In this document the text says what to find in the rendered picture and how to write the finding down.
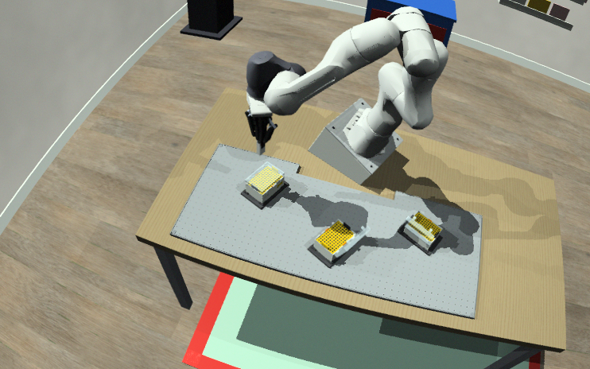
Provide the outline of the yellow tip rack with holes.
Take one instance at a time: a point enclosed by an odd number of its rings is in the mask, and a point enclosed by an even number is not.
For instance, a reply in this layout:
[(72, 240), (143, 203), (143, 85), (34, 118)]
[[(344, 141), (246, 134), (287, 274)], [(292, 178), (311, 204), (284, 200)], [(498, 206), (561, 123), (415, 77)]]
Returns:
[(350, 227), (346, 223), (342, 224), (338, 221), (316, 241), (334, 254), (352, 236), (353, 232), (350, 231)]

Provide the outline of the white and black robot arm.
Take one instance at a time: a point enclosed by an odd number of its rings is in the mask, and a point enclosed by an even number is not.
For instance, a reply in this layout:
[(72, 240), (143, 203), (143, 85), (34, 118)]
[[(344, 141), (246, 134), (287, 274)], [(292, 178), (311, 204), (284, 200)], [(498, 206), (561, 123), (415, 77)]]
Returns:
[(415, 130), (423, 130), (432, 122), (432, 89), (448, 61), (444, 44), (433, 39), (424, 15), (411, 6), (342, 33), (308, 73), (270, 51), (252, 55), (246, 66), (246, 100), (251, 117), (293, 115), (302, 103), (396, 47), (404, 67), (395, 62), (382, 66), (375, 107), (359, 108), (343, 129), (359, 155), (384, 154), (389, 137), (402, 119)]

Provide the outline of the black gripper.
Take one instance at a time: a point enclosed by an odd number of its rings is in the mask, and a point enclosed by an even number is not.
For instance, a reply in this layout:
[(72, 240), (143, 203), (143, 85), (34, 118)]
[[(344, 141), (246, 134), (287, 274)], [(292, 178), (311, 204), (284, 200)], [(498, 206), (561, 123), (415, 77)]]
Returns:
[[(245, 112), (245, 115), (249, 122), (251, 134), (257, 140), (257, 154), (261, 156), (266, 152), (266, 143), (271, 139), (274, 129), (278, 125), (272, 122), (272, 117), (252, 118), (250, 115), (250, 106), (249, 110)], [(268, 123), (269, 127), (267, 129)]]

